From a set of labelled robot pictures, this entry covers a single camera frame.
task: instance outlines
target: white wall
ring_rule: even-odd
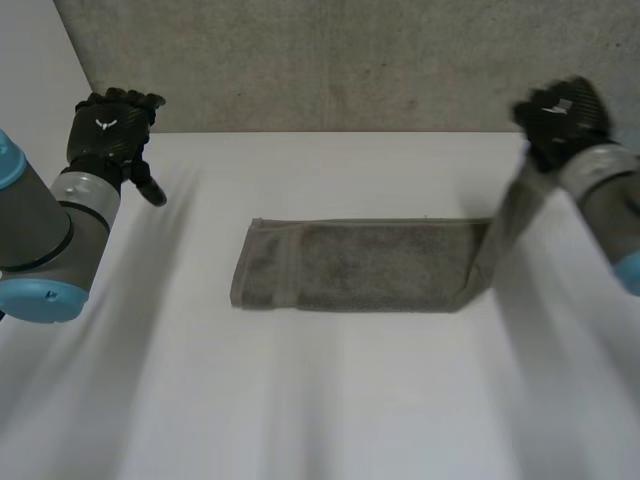
[[[50,182],[65,167],[74,107],[91,92],[52,1],[2,1],[0,71],[0,128]]]
[[[47,68],[3,71],[0,126],[50,180],[88,86],[51,4],[0,13],[3,68]],[[82,318],[0,323],[0,477],[635,479],[638,302],[562,195],[460,314],[230,306],[252,217],[486,215],[520,148],[509,134],[154,135],[169,204],[124,189]]]

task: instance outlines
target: white logo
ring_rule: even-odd
[[[543,108],[542,110],[549,113],[562,113],[566,115],[568,113],[568,110],[571,108],[571,105],[573,105],[572,101],[561,98],[558,102],[558,105],[556,105],[555,107]]]
[[[99,126],[101,129],[103,129],[103,130],[106,130],[106,129],[107,129],[107,128],[109,128],[109,127],[113,127],[116,123],[118,123],[118,121],[117,121],[117,120],[114,120],[114,121],[113,121],[113,122],[111,122],[111,123],[107,123],[107,122],[102,123],[102,122],[100,122],[100,120],[98,120],[98,119],[96,118],[96,125],[98,125],[98,126]]]

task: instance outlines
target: robotic hand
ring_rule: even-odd
[[[164,98],[135,90],[110,88],[106,95],[92,93],[76,106],[69,135],[65,172],[85,171],[105,177],[120,191],[131,180],[149,203],[160,207],[167,198],[151,177],[149,164],[142,160],[149,128]]]
[[[157,95],[110,88],[76,106],[65,168],[47,189],[0,130],[0,310],[23,320],[76,318],[131,180],[155,206],[167,198],[142,159]]]
[[[640,295],[639,162],[611,140],[609,115],[593,86],[577,77],[535,90],[513,108],[542,172],[555,172],[632,294]]]

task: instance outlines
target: gray towel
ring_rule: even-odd
[[[493,219],[254,219],[231,303],[246,309],[455,312],[490,286],[498,260],[553,185],[527,160]]]

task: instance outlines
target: blue joint cap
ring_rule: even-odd
[[[86,290],[56,280],[0,280],[0,310],[28,322],[68,322],[80,315],[88,298]]]
[[[0,130],[0,190],[20,178],[25,168],[27,159],[24,152]]]
[[[632,253],[616,263],[613,273],[629,293],[640,296],[640,252]]]

